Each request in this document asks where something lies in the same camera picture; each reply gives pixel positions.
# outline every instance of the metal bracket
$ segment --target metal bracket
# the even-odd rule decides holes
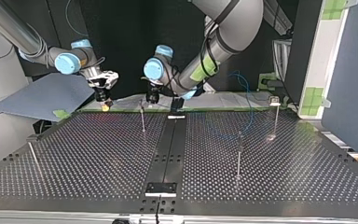
[[[345,8],[354,7],[358,4],[358,0],[347,0]]]
[[[42,140],[42,138],[43,138],[43,134],[31,134],[30,136],[27,137],[26,141],[39,142],[40,140]]]
[[[326,98],[323,98],[323,99],[322,99],[322,106],[323,106],[324,108],[330,108],[331,102],[330,102],[329,100],[327,100]]]
[[[176,197],[176,183],[148,183],[146,197]]]

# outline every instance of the silver cylinder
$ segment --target silver cylinder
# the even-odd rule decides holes
[[[0,0],[0,33],[22,52],[35,54],[41,48],[38,35]]]
[[[232,53],[224,50],[217,41],[216,36],[214,35],[211,40],[211,52],[217,62],[224,62],[226,61]],[[204,61],[206,58],[209,57],[208,51],[205,48],[203,51]],[[201,60],[200,54],[198,54],[193,61],[186,67],[186,69],[175,77],[174,81],[172,82],[173,91],[176,92],[178,95],[186,94],[189,90],[193,89],[197,86],[200,82],[193,78],[193,75],[196,70],[201,69]]]
[[[263,0],[193,0],[202,12],[219,21],[219,27],[211,40],[211,52],[218,63],[223,63],[231,55],[245,50],[255,38],[263,20]],[[204,59],[209,57],[205,48]],[[172,90],[183,95],[192,90],[207,77],[201,67],[200,55],[175,77]]]

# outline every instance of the metal rod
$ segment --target metal rod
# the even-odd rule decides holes
[[[40,49],[38,35],[2,0],[0,0],[0,33],[24,53],[35,54]]]
[[[274,126],[274,134],[277,131],[277,125],[278,125],[278,115],[279,115],[279,106],[277,106],[277,115],[275,116],[275,126]]]
[[[142,117],[142,132],[146,132],[146,128],[145,128],[145,118],[144,118],[144,111],[143,111],[143,109],[141,110],[141,117]]]
[[[241,178],[241,152],[238,151],[238,162],[237,162],[237,178]]]
[[[34,147],[32,146],[32,143],[28,143],[28,146],[30,147],[31,149],[31,152],[32,152],[32,156],[34,157],[34,162],[38,165],[39,164],[39,161],[37,160],[37,157],[36,157],[36,154],[34,153]]]

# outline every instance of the blue cable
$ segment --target blue cable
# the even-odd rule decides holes
[[[251,118],[250,118],[250,120],[249,120],[249,123],[248,123],[248,125],[245,127],[245,129],[242,131],[242,133],[246,133],[246,132],[249,130],[249,128],[252,126],[252,123],[253,123],[253,120],[254,120],[254,115],[255,115],[254,110],[253,110],[252,105],[251,105],[251,102],[249,101],[249,93],[250,93],[249,82],[248,82],[248,80],[246,80],[245,77],[243,77],[243,76],[241,75],[240,71],[235,71],[234,73],[232,73],[232,74],[230,74],[230,75],[228,75],[228,76],[229,76],[229,77],[237,77],[237,80],[238,80],[238,82],[240,83],[240,85],[246,89],[246,101],[248,102],[249,108],[250,108],[250,110],[251,110]],[[243,81],[245,81],[246,86],[241,83],[240,78],[241,78]]]
[[[228,76],[229,77],[237,77],[237,80],[240,83],[240,85],[242,87],[244,87],[245,90],[246,90],[246,101],[248,102],[248,105],[249,105],[249,108],[250,108],[251,117],[250,117],[249,123],[246,125],[246,127],[243,130],[241,130],[241,133],[244,134],[244,133],[248,132],[249,128],[252,126],[252,123],[253,123],[253,120],[254,120],[254,115],[255,115],[254,110],[253,110],[252,105],[251,105],[251,102],[250,102],[249,97],[248,97],[248,95],[250,93],[249,82],[246,80],[245,77],[241,76],[240,71],[235,71],[235,72],[231,73]],[[212,130],[213,130],[214,133],[216,133],[217,135],[220,135],[220,136],[222,136],[224,138],[228,138],[228,139],[236,139],[236,138],[238,138],[238,136],[236,134],[220,133],[219,130],[217,130],[214,126],[212,126]]]

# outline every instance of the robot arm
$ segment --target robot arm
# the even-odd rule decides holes
[[[104,111],[112,104],[109,90],[116,84],[118,74],[101,71],[90,42],[87,39],[71,44],[72,49],[49,47],[31,26],[24,23],[3,1],[0,0],[0,33],[19,48],[23,59],[55,66],[61,73],[69,75],[79,72],[95,90],[95,98]]]
[[[192,0],[213,20],[198,56],[179,73],[172,68],[173,50],[157,46],[144,68],[146,77],[184,99],[191,98],[196,86],[217,72],[218,64],[245,50],[255,38],[263,20],[263,0]]]

